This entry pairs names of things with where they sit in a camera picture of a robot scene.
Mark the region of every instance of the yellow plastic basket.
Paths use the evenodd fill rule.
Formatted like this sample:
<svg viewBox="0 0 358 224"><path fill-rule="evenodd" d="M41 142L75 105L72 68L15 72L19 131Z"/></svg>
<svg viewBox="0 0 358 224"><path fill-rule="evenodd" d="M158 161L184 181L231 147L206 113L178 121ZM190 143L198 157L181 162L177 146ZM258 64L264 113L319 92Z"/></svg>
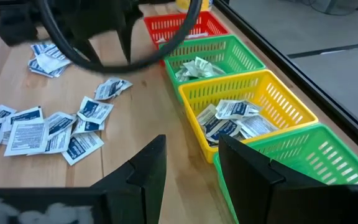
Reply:
<svg viewBox="0 0 358 224"><path fill-rule="evenodd" d="M208 145L196 117L211 103L216 106L220 100L248 100L262 106L260 114L279 128L272 133L246 139L243 143L318 122L317 117L270 70L188 83L180 86L179 92L187 118L209 163L213 162L213 155L218 149Z"/></svg>

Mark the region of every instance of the gray floor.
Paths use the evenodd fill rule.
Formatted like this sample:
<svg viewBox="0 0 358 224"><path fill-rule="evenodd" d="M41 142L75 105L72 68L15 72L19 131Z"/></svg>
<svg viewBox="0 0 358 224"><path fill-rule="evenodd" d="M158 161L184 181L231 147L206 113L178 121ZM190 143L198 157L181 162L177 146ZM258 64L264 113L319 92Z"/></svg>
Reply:
<svg viewBox="0 0 358 224"><path fill-rule="evenodd" d="M246 21L285 54L358 44L358 11L348 16L328 16L302 5L300 0L230 1L230 5ZM325 9L328 2L318 0L315 6ZM358 6L358 1L354 0L338 2L333 12L343 13ZM296 58L293 61L358 117L358 50Z"/></svg>

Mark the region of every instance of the green plastic basket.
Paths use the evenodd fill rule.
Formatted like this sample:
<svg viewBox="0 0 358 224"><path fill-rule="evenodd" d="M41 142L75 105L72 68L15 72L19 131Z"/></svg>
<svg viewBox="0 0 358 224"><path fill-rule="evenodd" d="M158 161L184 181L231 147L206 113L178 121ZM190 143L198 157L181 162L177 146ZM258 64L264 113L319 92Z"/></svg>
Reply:
<svg viewBox="0 0 358 224"><path fill-rule="evenodd" d="M247 145L325 184L358 184L358 157L323 124L315 124ZM214 164L224 198L237 221L224 183L218 153L214 155Z"/></svg>
<svg viewBox="0 0 358 224"><path fill-rule="evenodd" d="M175 73L185 62L201 57L219 68L226 74L198 78L186 82L178 82ZM265 68L265 65L234 35L222 35L219 37L207 37L184 41L164 60L168 75L180 102L183 102L178 87L185 83L216 78L237 73L251 72Z"/></svg>

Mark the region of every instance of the red plastic basket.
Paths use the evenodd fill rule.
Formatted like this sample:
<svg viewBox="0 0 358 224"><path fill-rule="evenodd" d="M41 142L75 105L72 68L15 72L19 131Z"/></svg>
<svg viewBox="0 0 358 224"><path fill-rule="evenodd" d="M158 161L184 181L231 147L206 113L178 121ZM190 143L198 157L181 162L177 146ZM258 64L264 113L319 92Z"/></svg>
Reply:
<svg viewBox="0 0 358 224"><path fill-rule="evenodd" d="M186 14L180 13L144 18L147 30L149 31L156 49L158 49L159 45L157 41L161 38L164 38L166 41L172 38L175 32L180 28L185 17ZM208 33L208 37L229 33L227 29L208 11L200 12L197 23L190 31L190 34L202 34L205 32Z"/></svg>

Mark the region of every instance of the wooden table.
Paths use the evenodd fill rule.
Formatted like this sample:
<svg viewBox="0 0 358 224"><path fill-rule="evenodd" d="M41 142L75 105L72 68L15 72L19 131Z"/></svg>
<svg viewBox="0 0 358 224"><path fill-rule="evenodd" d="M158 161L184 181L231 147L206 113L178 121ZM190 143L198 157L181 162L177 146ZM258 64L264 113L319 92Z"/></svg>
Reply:
<svg viewBox="0 0 358 224"><path fill-rule="evenodd" d="M175 13L173 4L142 6L145 16ZM213 10L233 34L254 53L296 95L320 121L330 126L355 153L358 147L218 10ZM143 21L133 32L132 55L143 57L154 50ZM124 63L115 33L95 37L92 44L104 62ZM93 97L105 78L71 66L60 78L49 79L30 73L33 58L29 44L9 48L0 39L0 104L20 110L40 105L44 116L56 111L75 113L84 96ZM148 69L120 76L134 84L118 98L100 136L104 146L74 166L60 154L4 157L0 146L0 187L90 186L118 168L158 134L167 135L167 181L161 223L233 223L219 189L214 166L207 164L200 146L175 98L164 68Z"/></svg>

